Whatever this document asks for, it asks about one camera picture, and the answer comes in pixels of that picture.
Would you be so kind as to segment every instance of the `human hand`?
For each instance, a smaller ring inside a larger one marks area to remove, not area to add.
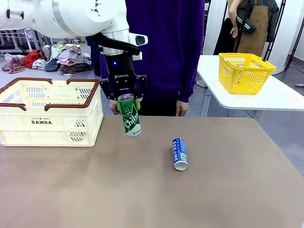
[[[233,27],[230,34],[232,34],[233,38],[236,38],[238,36],[238,27]]]
[[[179,100],[176,102],[176,116],[185,116],[188,109],[189,103],[185,103]]]
[[[110,100],[110,109],[111,109],[111,111],[113,112],[114,115],[119,115],[120,114],[120,112],[118,110],[118,107],[117,107],[117,104],[116,104],[116,101]]]

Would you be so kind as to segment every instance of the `black jacket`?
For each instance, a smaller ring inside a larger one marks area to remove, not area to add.
[[[257,0],[258,6],[268,6],[268,34],[267,34],[267,42],[274,42],[275,33],[276,33],[276,21],[279,15],[279,8],[277,6],[276,0]],[[256,30],[254,24],[249,20],[253,8],[255,6],[255,0],[245,0],[244,3],[238,8],[237,11],[237,22],[238,25],[241,26],[242,19],[245,17],[246,8],[249,6],[249,14],[247,15],[246,24],[244,27],[244,32],[252,33]]]

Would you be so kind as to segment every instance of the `qr code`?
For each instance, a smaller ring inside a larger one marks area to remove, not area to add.
[[[187,161],[187,156],[185,153],[181,153],[180,155],[182,160]]]

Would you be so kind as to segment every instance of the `pile of clothes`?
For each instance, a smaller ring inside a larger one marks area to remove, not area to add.
[[[41,51],[33,50],[27,56],[6,54],[5,59],[9,63],[2,70],[9,74],[25,71],[27,67],[47,72],[57,71],[63,76],[94,69],[90,55],[82,53],[80,46],[71,44],[46,45]]]

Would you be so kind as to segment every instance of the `basket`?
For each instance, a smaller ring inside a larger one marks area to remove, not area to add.
[[[276,67],[253,54],[219,54],[218,77],[231,94],[255,95]]]
[[[0,89],[4,146],[92,147],[103,119],[98,80],[16,78]]]

